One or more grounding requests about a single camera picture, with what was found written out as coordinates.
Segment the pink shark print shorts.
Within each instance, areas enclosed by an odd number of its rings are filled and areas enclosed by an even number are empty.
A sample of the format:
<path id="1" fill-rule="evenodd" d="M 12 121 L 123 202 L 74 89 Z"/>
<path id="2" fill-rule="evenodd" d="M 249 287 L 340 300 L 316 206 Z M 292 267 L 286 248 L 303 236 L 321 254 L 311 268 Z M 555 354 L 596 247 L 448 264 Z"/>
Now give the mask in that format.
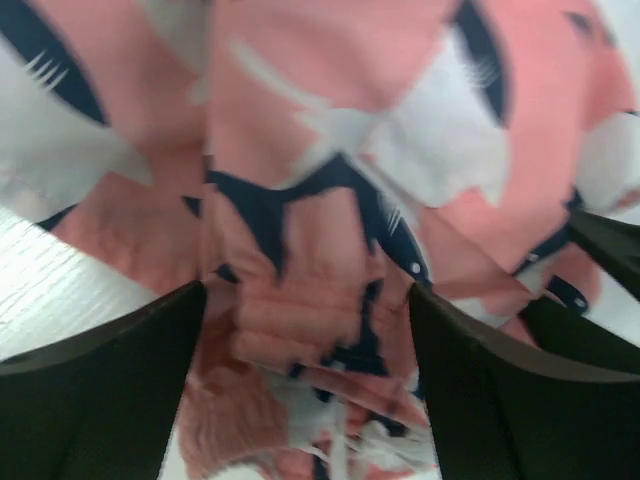
<path id="1" fill-rule="evenodd" d="M 579 209 L 639 202 L 639 110 L 592 1 L 5 1 L 1 203 L 158 294 L 209 296 L 187 475 L 432 469 L 407 294 L 516 339 L 585 312 Z"/>

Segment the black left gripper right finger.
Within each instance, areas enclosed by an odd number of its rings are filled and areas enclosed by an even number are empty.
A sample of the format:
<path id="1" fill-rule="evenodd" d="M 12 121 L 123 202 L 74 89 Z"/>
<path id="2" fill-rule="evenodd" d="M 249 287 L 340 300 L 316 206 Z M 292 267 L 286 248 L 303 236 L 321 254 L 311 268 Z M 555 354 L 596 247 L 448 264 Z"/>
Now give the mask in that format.
<path id="1" fill-rule="evenodd" d="M 410 323 L 446 479 L 635 479 L 639 372 L 525 344 L 413 286 Z"/>

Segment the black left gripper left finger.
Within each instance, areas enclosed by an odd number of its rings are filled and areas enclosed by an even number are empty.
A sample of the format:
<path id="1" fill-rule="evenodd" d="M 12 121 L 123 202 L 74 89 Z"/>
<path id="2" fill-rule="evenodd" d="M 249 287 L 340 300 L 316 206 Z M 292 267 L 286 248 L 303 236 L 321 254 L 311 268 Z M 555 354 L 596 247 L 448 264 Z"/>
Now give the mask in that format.
<path id="1" fill-rule="evenodd" d="M 205 306 L 194 281 L 2 361 L 2 478 L 157 478 Z"/>

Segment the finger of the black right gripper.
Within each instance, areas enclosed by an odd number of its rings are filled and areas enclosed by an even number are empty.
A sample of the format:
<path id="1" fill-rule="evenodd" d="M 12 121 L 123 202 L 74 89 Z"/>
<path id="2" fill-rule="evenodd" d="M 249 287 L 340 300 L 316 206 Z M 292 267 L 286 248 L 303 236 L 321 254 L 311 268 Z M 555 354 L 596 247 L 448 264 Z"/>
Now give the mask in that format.
<path id="1" fill-rule="evenodd" d="M 639 372 L 639 348 L 566 306 L 543 297 L 520 317 L 544 351 L 594 367 Z"/>
<path id="2" fill-rule="evenodd" d="M 582 210 L 571 214 L 568 226 L 571 240 L 639 300 L 639 226 Z"/>

